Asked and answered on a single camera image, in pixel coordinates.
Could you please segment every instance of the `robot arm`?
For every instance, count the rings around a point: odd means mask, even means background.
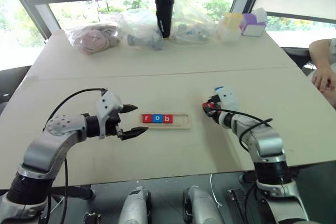
[[[69,149],[88,137],[102,139],[116,135],[122,140],[136,137],[147,127],[124,132],[119,128],[119,113],[137,109],[123,105],[118,96],[105,91],[96,105],[97,115],[56,116],[47,122],[43,133],[28,147],[9,191],[0,202],[0,223],[7,219],[37,217],[46,205],[51,189]]]
[[[219,87],[215,93],[203,104],[203,109],[219,125],[231,129],[247,146],[257,174],[257,187],[264,197],[260,201],[260,211],[265,221],[308,221],[296,182],[286,163],[280,135],[267,123],[249,130],[259,120],[233,112],[239,111],[234,90]],[[217,110],[221,108],[232,110],[232,113]]]

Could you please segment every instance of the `person's arm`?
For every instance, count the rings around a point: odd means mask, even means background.
[[[328,87],[328,82],[330,82],[330,88],[332,90],[336,86],[336,75],[331,70],[328,59],[330,44],[331,39],[323,39],[314,41],[309,45],[310,58],[317,67],[312,82],[321,92]]]

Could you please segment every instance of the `black tumbler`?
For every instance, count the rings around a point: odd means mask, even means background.
[[[174,0],[155,0],[157,24],[163,38],[168,38],[172,24]]]

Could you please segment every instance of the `window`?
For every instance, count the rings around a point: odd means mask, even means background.
[[[44,39],[19,0],[0,0],[0,70],[32,65]]]
[[[196,6],[218,21],[230,11],[233,0],[192,0]],[[130,9],[148,8],[156,11],[155,0],[96,0],[49,4],[62,29],[87,23],[108,22],[109,13]]]
[[[280,47],[308,47],[315,40],[336,38],[336,24],[273,16],[267,18],[266,31]]]

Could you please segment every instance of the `white table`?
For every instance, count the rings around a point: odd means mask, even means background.
[[[70,185],[253,169],[236,136],[202,110],[201,104],[220,85],[236,89],[241,111],[263,119],[274,118],[271,125],[284,140],[289,165],[335,159],[336,113],[297,68],[66,81],[27,78],[0,117],[0,188],[9,187],[25,149],[41,133],[58,103],[77,90],[92,87],[107,87],[124,103],[139,107],[121,115],[124,129],[136,126],[139,113],[147,111],[186,112],[192,127],[148,130],[126,141],[108,137],[77,144],[68,154]],[[94,114],[98,97],[99,92],[81,94],[59,113]],[[54,186],[63,185],[61,170]]]
[[[217,72],[295,67],[286,53],[265,33],[242,37],[237,44],[217,41],[178,45],[165,41],[161,51],[143,50],[121,43],[94,55],[72,48],[62,30],[49,39],[28,75],[46,79],[149,76],[158,74]]]

